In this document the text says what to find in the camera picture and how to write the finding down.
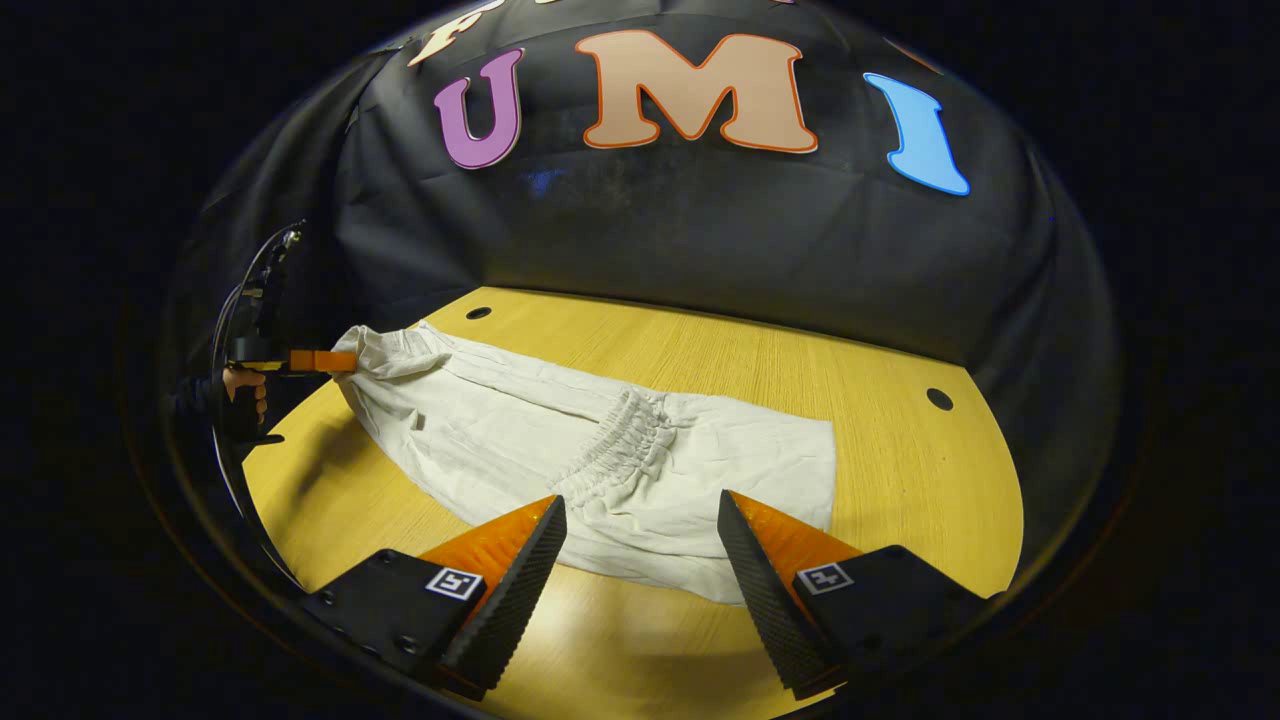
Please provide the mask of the black backdrop cloth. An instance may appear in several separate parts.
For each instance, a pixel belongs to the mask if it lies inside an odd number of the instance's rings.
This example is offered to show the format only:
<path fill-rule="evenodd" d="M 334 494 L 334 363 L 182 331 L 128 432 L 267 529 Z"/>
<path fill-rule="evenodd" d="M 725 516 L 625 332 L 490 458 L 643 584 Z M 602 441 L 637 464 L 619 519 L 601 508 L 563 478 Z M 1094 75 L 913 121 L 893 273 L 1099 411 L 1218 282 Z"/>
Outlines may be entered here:
<path fill-rule="evenodd" d="M 795 47 L 815 136 L 728 137 L 732 85 L 675 124 L 675 91 L 622 90 L 653 140 L 593 147 L 585 40 L 634 31 L 699 63 L 730 37 Z M 1114 446 L 1117 318 L 1091 229 L 991 100 L 822 0 L 447 3 L 273 120 L 211 190 L 165 319 L 205 374 L 262 243 L 303 229 L 282 333 L 417 320 L 483 286 L 740 316 L 965 368 L 1024 493 L 1021 565 L 1066 539 Z"/>

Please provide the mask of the white jeans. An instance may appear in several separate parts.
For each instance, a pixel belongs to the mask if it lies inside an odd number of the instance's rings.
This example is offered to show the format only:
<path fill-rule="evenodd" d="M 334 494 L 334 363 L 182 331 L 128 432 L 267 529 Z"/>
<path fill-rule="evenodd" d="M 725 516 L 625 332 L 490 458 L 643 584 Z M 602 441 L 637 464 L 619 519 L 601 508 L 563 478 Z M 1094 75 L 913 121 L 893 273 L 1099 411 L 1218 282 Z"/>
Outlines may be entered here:
<path fill-rule="evenodd" d="M 717 530 L 722 491 L 829 528 L 828 421 L 593 375 L 426 322 L 355 325 L 335 351 L 355 355 L 335 383 L 360 425 L 460 520 L 559 496 L 570 568 L 739 605 Z"/>

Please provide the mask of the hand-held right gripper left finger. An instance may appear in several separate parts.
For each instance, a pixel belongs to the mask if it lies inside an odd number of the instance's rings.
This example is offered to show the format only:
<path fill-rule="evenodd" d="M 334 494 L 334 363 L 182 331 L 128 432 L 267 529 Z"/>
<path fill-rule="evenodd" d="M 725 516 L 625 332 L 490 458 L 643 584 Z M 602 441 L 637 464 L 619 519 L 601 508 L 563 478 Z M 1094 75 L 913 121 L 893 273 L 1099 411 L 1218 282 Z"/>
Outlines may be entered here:
<path fill-rule="evenodd" d="M 550 495 L 417 556 L 379 550 L 302 607 L 398 674 L 480 701 L 515 655 L 566 537 L 564 501 Z"/>

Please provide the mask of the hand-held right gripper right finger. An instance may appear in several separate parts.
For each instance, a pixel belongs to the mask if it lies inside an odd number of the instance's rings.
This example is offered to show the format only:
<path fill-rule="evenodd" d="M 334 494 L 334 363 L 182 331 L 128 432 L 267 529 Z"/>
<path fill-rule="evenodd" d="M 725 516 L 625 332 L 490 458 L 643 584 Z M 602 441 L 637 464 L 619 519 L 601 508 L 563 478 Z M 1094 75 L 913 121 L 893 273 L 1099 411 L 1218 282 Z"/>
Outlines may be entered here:
<path fill-rule="evenodd" d="M 719 497 L 717 530 L 765 652 L 796 700 L 904 674 L 989 606 L 901 544 L 864 552 L 735 491 Z"/>

